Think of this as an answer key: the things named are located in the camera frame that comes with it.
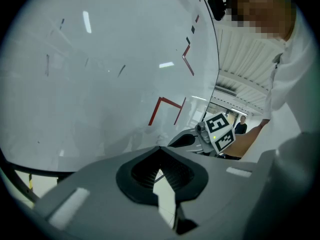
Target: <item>person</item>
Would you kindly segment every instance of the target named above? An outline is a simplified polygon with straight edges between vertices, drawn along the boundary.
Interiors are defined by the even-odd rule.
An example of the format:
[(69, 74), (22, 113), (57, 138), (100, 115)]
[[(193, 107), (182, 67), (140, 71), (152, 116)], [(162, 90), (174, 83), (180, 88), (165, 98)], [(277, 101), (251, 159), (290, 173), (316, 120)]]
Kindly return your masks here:
[(234, 128), (234, 134), (245, 134), (247, 131), (246, 117), (242, 115), (240, 117), (240, 122)]
[(301, 133), (286, 102), (287, 94), (308, 71), (318, 67), (318, 46), (292, 0), (226, 0), (226, 12), (239, 22), (238, 26), (247, 22), (268, 38), (285, 41), (284, 52), (273, 61), (276, 65), (270, 75), (261, 123), (245, 134), (237, 134), (235, 142), (223, 151), (241, 161), (258, 162), (264, 151), (277, 149)]

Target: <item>ceiling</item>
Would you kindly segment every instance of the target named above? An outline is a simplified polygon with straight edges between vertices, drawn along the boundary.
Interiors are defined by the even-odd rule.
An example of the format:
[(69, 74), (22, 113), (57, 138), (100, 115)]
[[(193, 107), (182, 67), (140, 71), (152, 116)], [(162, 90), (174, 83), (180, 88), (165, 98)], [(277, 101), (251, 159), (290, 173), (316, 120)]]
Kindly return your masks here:
[(220, 69), (216, 86), (233, 91), (236, 97), (215, 90), (211, 102), (261, 115), (274, 67), (272, 60), (284, 51), (284, 42), (262, 39), (255, 29), (237, 27), (237, 23), (227, 17), (221, 21), (213, 19), (213, 23)]

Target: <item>forearm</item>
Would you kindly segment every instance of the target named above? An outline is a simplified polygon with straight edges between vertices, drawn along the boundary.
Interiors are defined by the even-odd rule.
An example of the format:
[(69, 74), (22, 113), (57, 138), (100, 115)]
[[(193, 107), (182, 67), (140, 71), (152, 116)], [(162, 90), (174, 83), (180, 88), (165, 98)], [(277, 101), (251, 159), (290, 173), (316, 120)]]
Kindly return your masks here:
[(269, 120), (264, 119), (262, 122), (252, 128), (245, 134), (236, 134), (235, 135), (235, 142), (228, 146), (223, 153), (233, 157), (240, 157), (242, 158), (247, 150), (250, 148), (252, 143), (258, 137), (261, 129), (269, 122)]

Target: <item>fluorescent light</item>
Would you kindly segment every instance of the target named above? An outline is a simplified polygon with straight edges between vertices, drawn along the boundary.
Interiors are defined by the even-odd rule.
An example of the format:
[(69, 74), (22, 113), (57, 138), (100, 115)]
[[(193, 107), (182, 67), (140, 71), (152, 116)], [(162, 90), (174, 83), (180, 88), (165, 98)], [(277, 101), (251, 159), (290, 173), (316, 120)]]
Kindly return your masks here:
[(165, 67), (170, 67), (170, 66), (174, 66), (175, 64), (173, 62), (167, 62), (167, 63), (163, 63), (159, 65), (159, 68), (165, 68)]
[(245, 116), (247, 116), (247, 115), (248, 115), (248, 114), (243, 113), (243, 112), (241, 112), (241, 111), (239, 111), (239, 110), (236, 110), (236, 109), (234, 109), (234, 108), (231, 108), (231, 110), (233, 110), (233, 111), (235, 111), (235, 112), (238, 112), (238, 113), (240, 113), (240, 114), (244, 114)]
[(89, 20), (89, 13), (87, 11), (83, 11), (83, 20), (85, 29), (88, 33), (91, 33), (91, 26), (90, 26), (90, 20)]
[(191, 97), (199, 99), (199, 100), (207, 101), (205, 98), (200, 98), (200, 97), (197, 97), (197, 96), (191, 96)]

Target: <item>black shirt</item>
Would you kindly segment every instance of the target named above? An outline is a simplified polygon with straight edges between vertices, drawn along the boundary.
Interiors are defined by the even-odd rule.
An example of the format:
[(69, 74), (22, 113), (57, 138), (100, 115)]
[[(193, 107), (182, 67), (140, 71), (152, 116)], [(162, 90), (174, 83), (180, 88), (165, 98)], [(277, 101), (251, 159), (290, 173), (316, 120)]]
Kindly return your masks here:
[(238, 124), (236, 125), (236, 127), (234, 128), (234, 134), (245, 134), (247, 131), (247, 124), (241, 124), (240, 122), (238, 122)]

